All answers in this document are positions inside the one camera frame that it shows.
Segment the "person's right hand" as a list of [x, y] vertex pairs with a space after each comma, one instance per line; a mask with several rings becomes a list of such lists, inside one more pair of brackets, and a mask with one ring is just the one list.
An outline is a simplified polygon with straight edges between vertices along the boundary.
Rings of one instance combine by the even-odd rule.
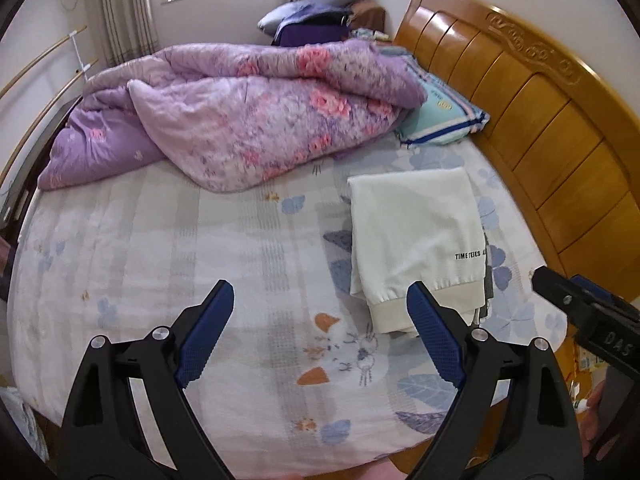
[[593, 445], [594, 440], [599, 432], [599, 415], [598, 408], [602, 399], [602, 392], [605, 381], [599, 382], [597, 387], [592, 390], [586, 402], [586, 410], [584, 417], [579, 424], [580, 443], [582, 444], [582, 456], [586, 457]]

